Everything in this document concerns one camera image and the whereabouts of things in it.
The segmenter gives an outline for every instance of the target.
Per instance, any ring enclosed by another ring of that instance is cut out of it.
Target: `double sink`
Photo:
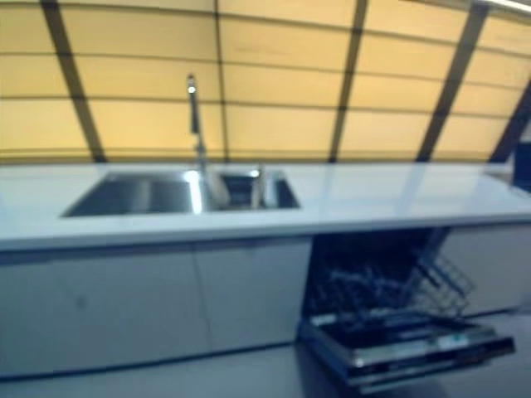
[[[113,216],[299,207],[282,172],[111,172],[65,214]]]

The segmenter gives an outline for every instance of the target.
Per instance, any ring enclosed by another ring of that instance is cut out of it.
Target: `wire rack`
[[[320,267],[310,280],[309,311],[333,313],[349,330],[390,313],[459,317],[474,289],[469,278],[435,251],[412,250],[411,255],[411,264],[343,260]]]

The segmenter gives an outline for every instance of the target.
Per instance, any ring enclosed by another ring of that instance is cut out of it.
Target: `kitchen counter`
[[[175,163],[0,167],[0,250],[531,221],[531,197],[486,176],[488,166],[415,163],[267,165],[284,171],[301,205],[295,210],[61,217],[107,172],[187,167]]]

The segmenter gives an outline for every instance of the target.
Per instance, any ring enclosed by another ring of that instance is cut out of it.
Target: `gray floor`
[[[531,316],[482,319],[513,336],[517,354],[487,367],[423,381],[372,398],[530,398]],[[7,383],[2,398],[342,398],[356,394],[323,371],[303,346],[102,375]]]

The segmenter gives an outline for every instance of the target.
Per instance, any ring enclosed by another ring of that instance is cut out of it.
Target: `lower cabinet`
[[[195,244],[214,351],[295,339],[312,239]]]
[[[466,314],[529,305],[531,226],[477,226],[452,230],[441,247],[474,283]]]
[[[190,245],[0,266],[0,377],[210,349]]]

